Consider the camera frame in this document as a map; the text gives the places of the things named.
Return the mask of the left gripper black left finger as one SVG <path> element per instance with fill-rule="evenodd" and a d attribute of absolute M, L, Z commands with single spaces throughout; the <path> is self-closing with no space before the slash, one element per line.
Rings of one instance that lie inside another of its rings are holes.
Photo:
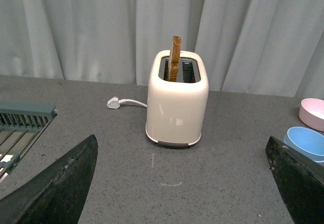
<path fill-rule="evenodd" d="M 1 223 L 78 223 L 97 156 L 98 142 L 90 135 L 1 199 Z"/>

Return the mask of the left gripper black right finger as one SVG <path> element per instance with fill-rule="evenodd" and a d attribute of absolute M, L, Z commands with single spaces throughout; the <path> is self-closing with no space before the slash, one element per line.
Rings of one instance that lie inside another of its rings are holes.
<path fill-rule="evenodd" d="M 323 166 L 271 136 L 266 156 L 294 223 L 323 223 Z"/>

